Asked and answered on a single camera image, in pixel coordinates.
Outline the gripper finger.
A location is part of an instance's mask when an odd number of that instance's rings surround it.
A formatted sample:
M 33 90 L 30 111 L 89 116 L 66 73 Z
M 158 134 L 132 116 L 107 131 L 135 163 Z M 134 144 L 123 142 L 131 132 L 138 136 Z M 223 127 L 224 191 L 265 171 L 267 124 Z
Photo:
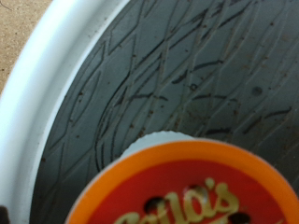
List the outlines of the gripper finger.
M 10 224 L 8 211 L 4 206 L 0 206 L 0 224 Z

